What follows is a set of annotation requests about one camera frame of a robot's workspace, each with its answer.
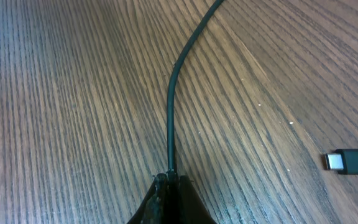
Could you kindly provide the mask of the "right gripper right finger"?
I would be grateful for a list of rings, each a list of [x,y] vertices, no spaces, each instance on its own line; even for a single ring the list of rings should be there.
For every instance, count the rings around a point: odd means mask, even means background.
[[[175,186],[175,208],[177,223],[215,224],[200,196],[193,187],[190,178],[182,175]]]

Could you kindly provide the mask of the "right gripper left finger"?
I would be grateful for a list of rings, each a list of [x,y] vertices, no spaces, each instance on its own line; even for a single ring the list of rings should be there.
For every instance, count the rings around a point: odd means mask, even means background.
[[[128,224],[161,224],[164,220],[165,199],[168,195],[168,177],[159,173],[146,193],[141,205],[127,222]]]

